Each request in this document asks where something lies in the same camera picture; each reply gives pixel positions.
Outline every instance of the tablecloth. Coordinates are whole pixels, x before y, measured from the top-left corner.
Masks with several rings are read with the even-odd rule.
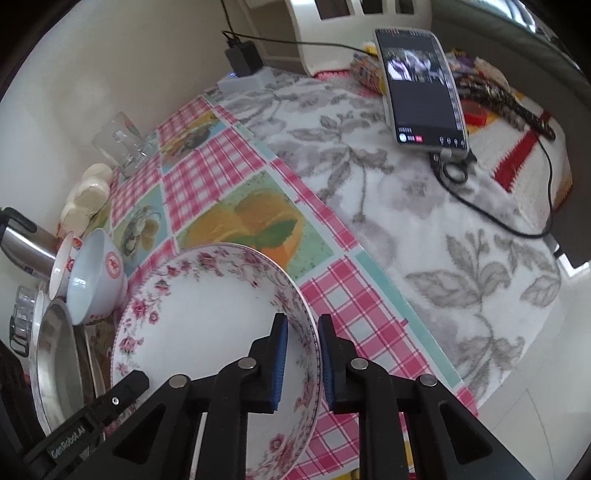
[[[130,295],[183,249],[212,241],[256,246],[289,273],[316,316],[333,316],[337,334],[354,341],[361,355],[408,378],[435,373],[476,411],[449,359],[375,260],[228,110],[199,96],[160,125],[149,142],[159,152],[131,179],[116,178],[108,204],[88,229],[101,226],[112,235],[123,254]],[[287,225],[291,229],[283,231]],[[104,347],[103,327],[91,328],[91,344]],[[356,467],[356,424],[356,416],[329,413],[322,399],[310,445],[289,478]]]
[[[350,79],[277,72],[266,89],[210,93],[336,212],[481,405],[538,335],[558,294],[560,271],[544,242],[516,238],[451,198],[426,155],[394,144],[381,97]],[[486,132],[478,132],[477,157],[508,149],[503,135],[487,142]],[[458,193],[515,228],[538,231],[479,165]]]

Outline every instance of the white plate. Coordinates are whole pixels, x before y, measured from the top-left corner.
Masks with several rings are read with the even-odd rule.
[[[180,254],[153,273],[125,308],[111,383],[134,369],[150,379],[140,402],[175,374],[202,378],[248,355],[276,312],[290,323],[283,391],[273,415],[250,414],[246,478],[285,476],[307,447],[319,409],[320,347],[306,301],[273,260],[235,244]]]

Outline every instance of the thermos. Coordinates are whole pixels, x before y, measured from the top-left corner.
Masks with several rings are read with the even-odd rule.
[[[0,210],[0,248],[25,272],[49,281],[60,240],[14,208]]]

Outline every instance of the charger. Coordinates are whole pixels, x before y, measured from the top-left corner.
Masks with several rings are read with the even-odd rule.
[[[241,42],[238,38],[228,38],[226,57],[237,77],[247,77],[263,67],[261,55],[253,41]]]

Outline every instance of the bowl with red logo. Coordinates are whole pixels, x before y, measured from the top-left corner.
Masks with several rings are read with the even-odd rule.
[[[72,323],[96,323],[107,318],[127,293],[123,259],[102,229],[94,230],[78,252],[67,289],[66,304]]]
[[[81,247],[82,240],[75,237],[73,232],[68,233],[61,243],[49,279],[48,293],[50,300],[66,296],[70,274]]]

